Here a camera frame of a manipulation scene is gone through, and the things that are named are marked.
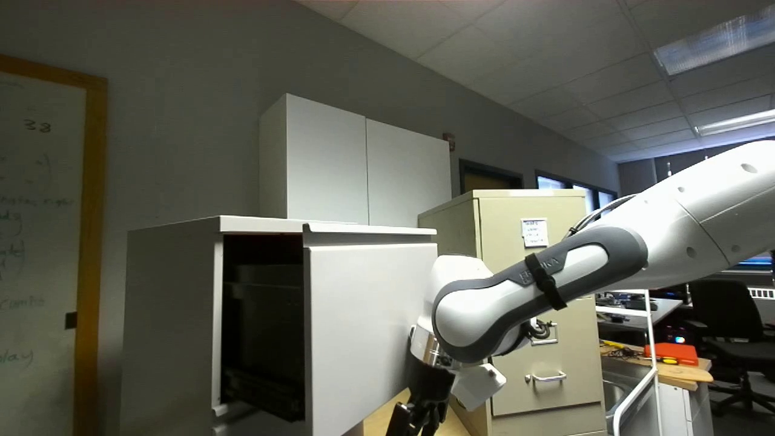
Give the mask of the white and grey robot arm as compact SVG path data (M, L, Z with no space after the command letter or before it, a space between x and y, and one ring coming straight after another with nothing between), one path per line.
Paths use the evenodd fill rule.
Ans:
M406 337L410 398L386 436L434 436L451 400L474 410L507 386L490 363L547 330L541 316L611 288L705 278L775 244L775 144L703 161L581 220L563 243L501 272L466 255L431 267Z

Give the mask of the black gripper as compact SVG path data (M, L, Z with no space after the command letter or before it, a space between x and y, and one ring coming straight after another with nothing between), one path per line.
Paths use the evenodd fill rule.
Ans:
M454 376L406 357L404 381L410 398L393 408L389 436L434 436L446 420Z

